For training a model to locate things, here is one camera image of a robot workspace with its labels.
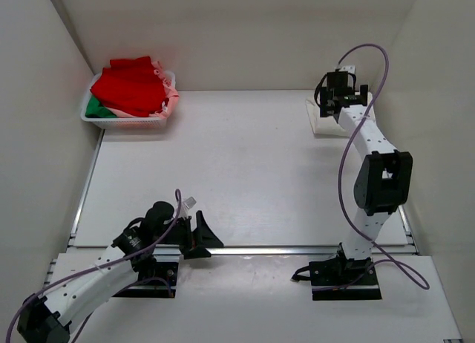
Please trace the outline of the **white t shirt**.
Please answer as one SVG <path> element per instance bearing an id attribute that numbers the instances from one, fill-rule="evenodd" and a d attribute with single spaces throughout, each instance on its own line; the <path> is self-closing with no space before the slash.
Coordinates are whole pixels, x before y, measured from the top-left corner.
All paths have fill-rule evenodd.
<path id="1" fill-rule="evenodd" d="M 328 136 L 328 137 L 349 138 L 350 135 L 356 129 L 357 124 L 355 124 L 352 131 L 348 132 L 344 128 L 342 128 L 333 117 L 321 116 L 320 108 L 317 106 L 316 101 L 312 97 L 307 97 L 305 100 L 305 104 L 307 108 L 307 114 L 309 117 L 310 125 L 312 128 L 312 132 L 315 136 L 323 135 L 323 136 Z M 357 114 L 354 115 L 353 117 L 355 118 L 355 120 L 359 122 L 363 119 L 367 106 L 351 105 L 349 109 L 354 112 L 356 111 Z M 376 115 L 372 108 L 370 109 L 370 112 L 365 117 L 366 117 L 366 121 L 364 122 L 364 124 L 369 124 L 373 122 L 375 123 L 375 125 L 377 125 Z"/>

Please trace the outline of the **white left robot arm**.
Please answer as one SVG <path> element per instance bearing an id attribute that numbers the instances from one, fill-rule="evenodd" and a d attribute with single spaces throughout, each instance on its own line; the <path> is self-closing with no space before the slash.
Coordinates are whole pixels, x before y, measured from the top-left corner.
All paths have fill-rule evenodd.
<path id="1" fill-rule="evenodd" d="M 108 299 L 173 298 L 179 260 L 163 260 L 152 245 L 177 246 L 180 257 L 209 258 L 223 242 L 209 228 L 203 213 L 188 215 L 185 203 L 175 209 L 156 202 L 141 218 L 133 219 L 96 259 L 92 270 L 73 274 L 24 302 L 16 329 L 26 342 L 69 342 L 71 334 Z"/>

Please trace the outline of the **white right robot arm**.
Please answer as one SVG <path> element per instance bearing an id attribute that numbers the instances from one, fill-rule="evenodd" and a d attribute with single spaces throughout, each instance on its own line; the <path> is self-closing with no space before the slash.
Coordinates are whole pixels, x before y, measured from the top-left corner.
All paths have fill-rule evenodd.
<path id="1" fill-rule="evenodd" d="M 399 151 L 367 113 L 368 86 L 356 86 L 353 68 L 337 68 L 323 76 L 314 92 L 317 120 L 333 120 L 353 139 L 361 168 L 353 187 L 358 207 L 353 220 L 358 230 L 341 243 L 332 266 L 333 277 L 349 284 L 371 262 L 373 242 L 387 219 L 407 201 L 413 158 Z"/>

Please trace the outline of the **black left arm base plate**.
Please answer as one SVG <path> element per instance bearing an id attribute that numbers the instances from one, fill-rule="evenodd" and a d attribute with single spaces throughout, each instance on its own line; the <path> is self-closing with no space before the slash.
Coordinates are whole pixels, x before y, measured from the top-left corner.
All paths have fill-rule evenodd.
<path id="1" fill-rule="evenodd" d="M 149 269 L 141 269 L 133 285 L 120 290 L 114 298 L 175 298 L 179 255 L 155 255 Z"/>

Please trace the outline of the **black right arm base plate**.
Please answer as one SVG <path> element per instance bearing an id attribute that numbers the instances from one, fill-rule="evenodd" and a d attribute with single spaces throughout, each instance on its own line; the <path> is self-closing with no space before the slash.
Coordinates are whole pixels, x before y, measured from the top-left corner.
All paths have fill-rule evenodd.
<path id="1" fill-rule="evenodd" d="M 382 299 L 371 257 L 348 258 L 339 247 L 322 261 L 310 261 L 297 269 L 291 281 L 308 281 L 314 301 L 377 301 Z"/>

